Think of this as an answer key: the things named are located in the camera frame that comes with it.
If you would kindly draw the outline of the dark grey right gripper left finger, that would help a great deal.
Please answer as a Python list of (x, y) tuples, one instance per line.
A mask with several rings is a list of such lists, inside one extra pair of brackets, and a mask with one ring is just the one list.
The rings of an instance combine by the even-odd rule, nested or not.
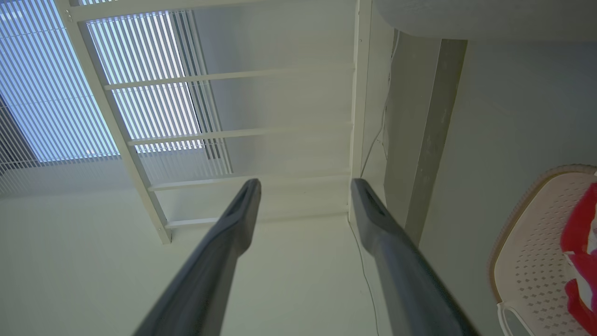
[(237, 260), (251, 245), (262, 196), (247, 180), (137, 328), (137, 336), (218, 336)]

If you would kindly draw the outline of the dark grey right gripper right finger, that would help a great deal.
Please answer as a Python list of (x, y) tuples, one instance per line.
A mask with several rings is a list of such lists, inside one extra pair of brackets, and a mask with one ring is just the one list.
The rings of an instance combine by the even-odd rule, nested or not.
[(477, 336), (479, 332), (371, 185), (356, 178), (351, 191), (361, 243), (375, 260), (392, 334)]

